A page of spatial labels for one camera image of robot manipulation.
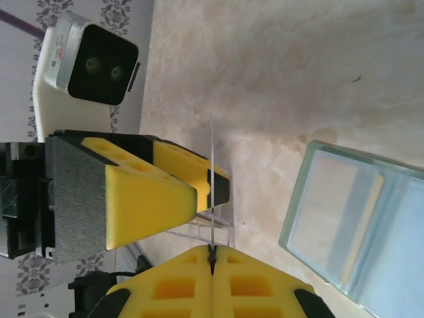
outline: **yellow foam block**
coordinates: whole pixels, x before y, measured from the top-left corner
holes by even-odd
[[[207,181],[210,161],[173,144],[156,141],[153,144],[153,164],[197,190],[198,212],[210,208],[207,204],[207,196],[211,192],[211,186]],[[216,174],[229,180],[228,175],[220,167],[215,166],[214,170]]]
[[[207,258],[197,246],[113,286],[131,292],[119,318],[307,318],[294,291],[310,285],[230,247],[213,276]]]
[[[217,249],[212,281],[214,318],[307,318],[296,289],[312,286],[226,246]]]
[[[176,258],[113,286],[131,296],[119,318],[211,318],[211,268],[207,246],[197,246]]]
[[[111,250],[190,222],[197,193],[190,185],[102,138],[81,143],[106,165],[106,249]]]

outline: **beige countertop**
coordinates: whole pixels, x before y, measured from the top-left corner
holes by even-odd
[[[156,1],[141,133],[209,153],[234,182],[239,250],[369,317],[278,246],[316,138],[424,166],[424,1]],[[156,262],[187,246],[143,242]]]

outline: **white label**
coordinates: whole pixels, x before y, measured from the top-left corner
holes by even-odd
[[[60,62],[62,60],[62,54],[64,51],[64,39],[65,39],[65,34],[60,32],[56,39],[56,43],[54,43],[52,61],[50,62],[50,66],[52,68],[58,68],[60,65]]]

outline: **camera lens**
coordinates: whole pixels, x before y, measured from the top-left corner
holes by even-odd
[[[122,79],[123,71],[120,66],[115,66],[111,72],[111,78],[114,81],[120,81]]]
[[[100,60],[98,58],[88,58],[87,61],[85,61],[85,70],[88,74],[99,73]]]

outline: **transparent container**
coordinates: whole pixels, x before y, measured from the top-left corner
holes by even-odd
[[[381,318],[424,313],[424,173],[313,141],[280,246]]]

